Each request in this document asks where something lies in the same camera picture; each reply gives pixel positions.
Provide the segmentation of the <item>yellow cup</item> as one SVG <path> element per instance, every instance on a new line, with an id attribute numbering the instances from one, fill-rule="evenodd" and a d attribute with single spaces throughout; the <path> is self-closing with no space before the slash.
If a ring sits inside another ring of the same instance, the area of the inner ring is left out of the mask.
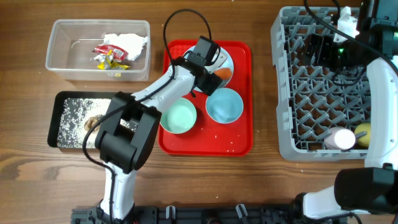
<path id="1" fill-rule="evenodd" d="M 356 136 L 356 143 L 362 147 L 368 147 L 371 138 L 371 124 L 362 123 L 359 124 L 354 130 Z"/>

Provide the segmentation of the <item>white tissue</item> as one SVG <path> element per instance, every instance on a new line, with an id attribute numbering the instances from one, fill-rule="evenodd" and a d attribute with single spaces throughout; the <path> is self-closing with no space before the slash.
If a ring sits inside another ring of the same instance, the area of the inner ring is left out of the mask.
<path id="1" fill-rule="evenodd" d="M 103 45 L 115 45 L 122 48 L 128 53 L 127 59 L 134 61 L 140 56 L 147 41 L 148 37 L 141 37 L 137 34 L 106 34 Z"/>

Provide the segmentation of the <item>orange carrot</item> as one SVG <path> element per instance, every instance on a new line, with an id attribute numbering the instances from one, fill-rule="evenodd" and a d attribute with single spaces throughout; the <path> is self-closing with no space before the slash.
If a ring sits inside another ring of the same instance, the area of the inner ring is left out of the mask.
<path id="1" fill-rule="evenodd" d="M 215 70 L 214 74 L 220 77 L 222 80 L 229 80 L 232 77 L 233 72 L 230 68 L 220 68 Z"/>

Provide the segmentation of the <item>light blue plate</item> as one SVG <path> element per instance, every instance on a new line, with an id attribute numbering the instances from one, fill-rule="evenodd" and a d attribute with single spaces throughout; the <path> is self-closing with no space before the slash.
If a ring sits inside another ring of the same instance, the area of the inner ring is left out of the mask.
<path id="1" fill-rule="evenodd" d="M 183 57 L 184 58 L 188 58 L 189 51 L 192 51 L 194 48 L 195 48 L 195 46 L 190 47 L 184 53 Z M 222 68 L 229 68 L 231 70 L 231 73 L 232 73 L 231 77 L 229 79 L 227 79 L 227 80 L 223 80 L 221 85 L 218 87 L 218 88 L 223 88 L 229 83 L 229 81 L 231 80 L 231 78 L 233 76 L 233 73 L 234 73 L 233 59 L 231 58 L 230 54 L 224 48 L 221 47 L 221 55 L 218 57 L 217 62 L 214 65 L 210 66 L 210 68 L 211 69 L 206 67 L 206 69 L 208 69 L 209 72 L 210 71 L 214 72 L 214 71 L 220 70 Z M 197 92 L 202 93 L 202 91 L 198 87 L 195 87 L 194 90 L 197 91 Z"/>

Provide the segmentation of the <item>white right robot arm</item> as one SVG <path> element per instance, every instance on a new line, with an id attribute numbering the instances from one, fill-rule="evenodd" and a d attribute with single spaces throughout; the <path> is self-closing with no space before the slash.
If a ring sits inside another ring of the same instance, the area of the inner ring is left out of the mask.
<path id="1" fill-rule="evenodd" d="M 338 73 L 362 65 L 371 89 L 371 134 L 364 167 L 339 171 L 332 187 L 301 194 L 303 217 L 314 222 L 354 216 L 359 212 L 397 214 L 397 1 L 363 1 L 352 37 L 308 14 L 335 34 L 311 34 L 297 57 Z"/>

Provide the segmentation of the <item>light blue bowl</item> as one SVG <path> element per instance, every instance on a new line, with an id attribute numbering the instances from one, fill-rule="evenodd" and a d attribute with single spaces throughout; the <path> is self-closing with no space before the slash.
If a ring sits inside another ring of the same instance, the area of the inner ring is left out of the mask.
<path id="1" fill-rule="evenodd" d="M 244 111 L 243 99 L 230 88 L 219 88 L 206 99 L 208 116 L 217 123 L 229 124 L 237 121 Z"/>

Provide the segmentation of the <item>yellow snack wrapper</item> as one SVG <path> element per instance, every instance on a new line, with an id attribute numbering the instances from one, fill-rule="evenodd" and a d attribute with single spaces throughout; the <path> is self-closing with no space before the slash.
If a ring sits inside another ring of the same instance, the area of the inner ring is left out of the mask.
<path id="1" fill-rule="evenodd" d="M 128 65 L 121 65 L 117 62 L 114 62 L 109 59 L 104 59 L 103 62 L 101 62 L 98 66 L 98 69 L 100 70 L 127 70 L 129 68 Z"/>

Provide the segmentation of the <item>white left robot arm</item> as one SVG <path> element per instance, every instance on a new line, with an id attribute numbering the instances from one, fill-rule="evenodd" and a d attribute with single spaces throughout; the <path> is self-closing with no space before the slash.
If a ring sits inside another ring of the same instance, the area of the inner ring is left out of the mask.
<path id="1" fill-rule="evenodd" d="M 218 50 L 209 58 L 190 52 L 172 60 L 167 71 L 144 90 L 115 94 L 99 121 L 95 147 L 106 171 L 105 195 L 97 207 L 101 223 L 132 222 L 134 186 L 139 170 L 154 147 L 162 113 L 199 88 L 211 95 L 223 79 L 214 72 L 226 61 Z"/>

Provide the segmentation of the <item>pink cup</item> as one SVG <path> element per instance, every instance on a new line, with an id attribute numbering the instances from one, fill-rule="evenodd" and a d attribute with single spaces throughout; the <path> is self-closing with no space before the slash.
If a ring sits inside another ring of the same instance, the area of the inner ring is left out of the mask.
<path id="1" fill-rule="evenodd" d="M 328 149 L 347 150 L 356 143 L 355 134 L 349 129 L 333 127 L 329 129 L 329 133 L 324 139 L 324 144 Z"/>

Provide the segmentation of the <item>red candy wrapper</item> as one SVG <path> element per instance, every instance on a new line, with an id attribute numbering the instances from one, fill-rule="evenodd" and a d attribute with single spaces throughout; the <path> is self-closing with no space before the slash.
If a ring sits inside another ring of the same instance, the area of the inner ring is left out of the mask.
<path id="1" fill-rule="evenodd" d="M 128 52 L 115 45 L 99 45 L 93 50 L 97 54 L 111 54 L 113 59 L 123 61 L 127 58 Z"/>

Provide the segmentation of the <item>mint green bowl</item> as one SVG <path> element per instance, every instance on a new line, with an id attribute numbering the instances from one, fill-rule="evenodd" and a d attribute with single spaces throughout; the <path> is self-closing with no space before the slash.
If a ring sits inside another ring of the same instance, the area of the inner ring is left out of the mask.
<path id="1" fill-rule="evenodd" d="M 162 114 L 160 125 L 169 133 L 182 134 L 193 128 L 197 120 L 197 110 L 186 98 L 179 98 Z"/>

